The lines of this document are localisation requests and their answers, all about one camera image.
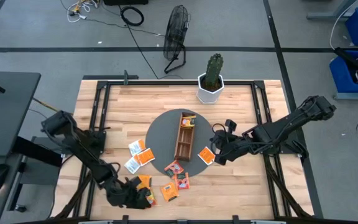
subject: wooden table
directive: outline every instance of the wooden table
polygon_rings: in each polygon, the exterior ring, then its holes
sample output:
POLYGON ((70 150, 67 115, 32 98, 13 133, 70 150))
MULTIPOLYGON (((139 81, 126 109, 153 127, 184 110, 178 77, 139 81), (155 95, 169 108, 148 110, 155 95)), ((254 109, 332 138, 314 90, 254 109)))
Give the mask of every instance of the wooden table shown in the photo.
MULTIPOLYGON (((81 129, 89 127, 97 82, 81 82, 74 112, 74 118, 81 129)), ((273 121, 286 116, 288 109, 280 80, 265 80, 265 87, 273 121)), ((250 88, 225 85, 225 90, 215 105, 202 105, 196 97, 197 89, 196 85, 111 87, 105 124, 105 127, 111 129, 107 129, 106 149, 101 158, 106 162, 119 162, 122 165, 119 171, 121 180, 133 177, 123 166, 131 157, 128 144, 137 139, 145 139, 151 122, 168 110, 192 110, 204 116, 211 125, 224 124, 226 119, 232 119, 237 123, 235 134, 241 134, 257 124, 250 88)), ((261 97, 259 99, 259 104, 262 105, 261 97)), ((300 159, 294 154, 283 154, 280 158, 287 188, 305 211, 312 214, 300 159)), ((75 157, 62 167, 52 216, 66 205, 76 190, 80 169, 81 162, 75 157)), ((230 220, 233 215, 238 215, 241 220, 273 218, 262 156, 248 154, 234 162, 228 161, 226 166, 212 164, 202 173, 190 177, 191 188, 179 191, 180 196, 171 202, 164 201, 159 189, 171 181, 168 176, 161 174, 151 163, 141 167, 136 174, 152 175, 152 190, 156 195, 157 205, 146 210, 112 207, 106 200, 105 191, 96 188, 92 220, 121 220, 123 215, 129 215, 131 220, 230 220)), ((276 191, 280 214, 283 215, 281 196, 276 191)))

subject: orange snack packet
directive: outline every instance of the orange snack packet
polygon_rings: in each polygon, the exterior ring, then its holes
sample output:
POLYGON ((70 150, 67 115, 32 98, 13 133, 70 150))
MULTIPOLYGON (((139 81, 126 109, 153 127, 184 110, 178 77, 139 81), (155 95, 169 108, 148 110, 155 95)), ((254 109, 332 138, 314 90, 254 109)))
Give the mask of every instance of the orange snack packet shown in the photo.
POLYGON ((141 166, 146 165, 150 161, 154 160, 155 157, 153 155, 153 152, 150 148, 143 150, 142 152, 135 155, 135 159, 139 161, 141 166))
POLYGON ((178 190, 189 189, 190 182, 188 173, 185 172, 184 174, 175 174, 175 183, 178 190))
POLYGON ((167 185, 160 187, 162 195, 165 201, 170 202, 178 197, 178 190, 173 182, 169 182, 167 185))
POLYGON ((152 186, 152 176, 151 175, 138 175, 141 183, 136 187, 137 190, 140 190, 144 187, 148 188, 150 192, 146 195, 146 199, 151 205, 156 205, 157 201, 155 199, 153 190, 151 189, 152 186))
POLYGON ((184 171, 182 166, 179 164, 178 161, 173 161, 171 164, 169 164, 166 168, 164 168, 165 173, 173 179, 175 174, 180 174, 184 171))
POLYGON ((198 154, 198 156, 207 164, 211 165, 215 160, 215 154, 205 146, 205 148, 198 154))

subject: fan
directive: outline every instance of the fan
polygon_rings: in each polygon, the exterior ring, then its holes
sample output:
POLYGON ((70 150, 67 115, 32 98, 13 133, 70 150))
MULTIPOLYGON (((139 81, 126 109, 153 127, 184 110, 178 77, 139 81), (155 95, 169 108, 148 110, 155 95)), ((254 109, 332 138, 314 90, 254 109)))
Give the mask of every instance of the fan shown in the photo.
POLYGON ((186 48, 183 45, 188 28, 187 9, 180 5, 173 8, 168 21, 167 32, 164 40, 164 57, 170 61, 164 69, 165 73, 180 68, 186 64, 186 48), (168 69, 172 62, 178 60, 180 51, 183 50, 183 63, 174 68, 168 69))

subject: metal table leg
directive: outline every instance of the metal table leg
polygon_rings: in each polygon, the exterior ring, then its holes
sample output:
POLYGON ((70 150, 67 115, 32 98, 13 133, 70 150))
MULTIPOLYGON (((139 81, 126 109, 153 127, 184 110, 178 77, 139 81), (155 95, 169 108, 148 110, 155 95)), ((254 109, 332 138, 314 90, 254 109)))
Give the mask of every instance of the metal table leg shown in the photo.
MULTIPOLYGON (((309 12, 306 16, 307 19, 337 19, 341 13, 347 9, 351 4, 357 0, 343 0, 338 8, 333 12, 309 12)), ((342 17, 348 18, 352 16, 352 13, 346 12, 342 17)))

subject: concrete floor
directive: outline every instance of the concrete floor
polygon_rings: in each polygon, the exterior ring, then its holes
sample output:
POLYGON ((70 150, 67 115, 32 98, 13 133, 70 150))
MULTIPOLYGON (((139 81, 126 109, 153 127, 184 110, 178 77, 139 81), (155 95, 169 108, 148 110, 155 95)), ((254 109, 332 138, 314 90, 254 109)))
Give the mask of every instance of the concrete floor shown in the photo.
MULTIPOLYGON (((63 0, 67 6, 75 0, 63 0)), ((341 1, 270 0, 270 7, 282 47, 329 47, 333 21, 308 21, 307 12, 333 10, 341 1)), ((150 0, 138 7, 145 15, 140 29, 165 33, 170 11, 183 4, 191 13, 186 35, 187 47, 274 47, 261 0, 150 0)), ((111 11, 118 8, 107 6, 111 11)), ((89 19, 124 25, 119 17, 103 8, 91 9, 89 19)), ((141 47, 163 45, 163 38, 134 33, 141 47)), ((349 47, 351 39, 343 22, 333 36, 334 46, 349 47)), ((6 0, 0 10, 0 47, 135 47, 128 30, 89 21, 67 22, 59 0, 6 0)), ((174 71, 183 78, 203 73, 214 52, 187 52, 187 64, 174 71)), ((168 63, 162 52, 145 52, 159 77, 168 63)), ((222 52, 225 78, 282 79, 274 52, 222 52)), ((358 101, 334 101, 336 88, 329 70, 332 53, 284 53, 295 101, 323 95, 337 111, 326 122, 304 127, 306 144, 325 218, 358 220, 358 101)), ((35 97, 62 110, 72 112, 83 75, 120 75, 126 69, 141 79, 154 78, 139 52, 50 52, 0 53, 0 71, 39 72, 42 74, 35 97)), ((53 113, 35 103, 30 106, 49 116, 53 113)), ((20 135, 30 139, 42 136, 43 117, 29 112, 20 135)), ((52 204, 52 186, 29 186, 22 204, 36 204, 27 213, 5 213, 2 223, 41 220, 52 204)))

